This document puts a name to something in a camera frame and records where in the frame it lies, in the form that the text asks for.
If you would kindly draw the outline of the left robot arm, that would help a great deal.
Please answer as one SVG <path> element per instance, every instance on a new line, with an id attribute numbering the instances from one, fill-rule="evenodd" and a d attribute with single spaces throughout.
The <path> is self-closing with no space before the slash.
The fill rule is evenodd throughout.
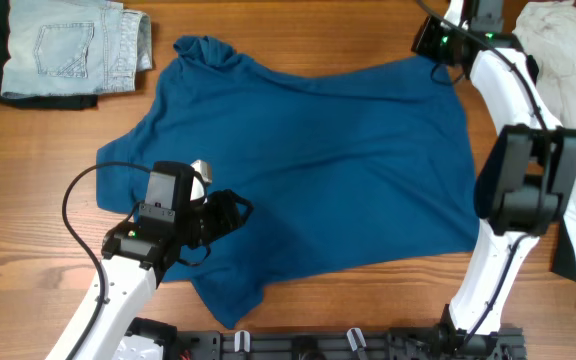
<path id="1" fill-rule="evenodd" d="M 48 359 L 183 358 L 176 327 L 138 314 L 173 265 L 191 264 L 183 248 L 208 250 L 254 207 L 231 190 L 208 192 L 211 168 L 202 160 L 159 161 L 146 172 L 145 198 L 90 257 L 95 276 Z"/>

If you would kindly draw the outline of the dark blue polo shirt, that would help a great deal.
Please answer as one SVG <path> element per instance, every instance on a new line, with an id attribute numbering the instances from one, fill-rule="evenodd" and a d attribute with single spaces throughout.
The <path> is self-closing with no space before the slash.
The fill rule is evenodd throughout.
<path id="1" fill-rule="evenodd" d="M 99 149 L 96 200 L 126 213 L 150 166 L 197 159 L 213 190 L 250 200 L 241 229 L 166 274 L 190 281 L 223 326 L 272 283 L 473 249 L 474 162 L 445 68 L 410 57 L 305 78 L 209 36 L 174 48 L 150 111 Z"/>

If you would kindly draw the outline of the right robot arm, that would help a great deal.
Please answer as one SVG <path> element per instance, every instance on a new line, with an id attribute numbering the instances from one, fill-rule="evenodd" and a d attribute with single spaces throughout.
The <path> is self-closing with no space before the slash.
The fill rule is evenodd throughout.
<path id="1" fill-rule="evenodd" d="M 500 1 L 453 1 L 427 17 L 412 45 L 436 66 L 457 66 L 483 97 L 498 132 L 474 188 L 478 237 L 465 278 L 424 345 L 435 358 L 512 359 L 520 331 L 501 314 L 527 255 L 563 218 L 576 180 L 576 129 L 536 89 L 538 68 L 503 30 Z"/>

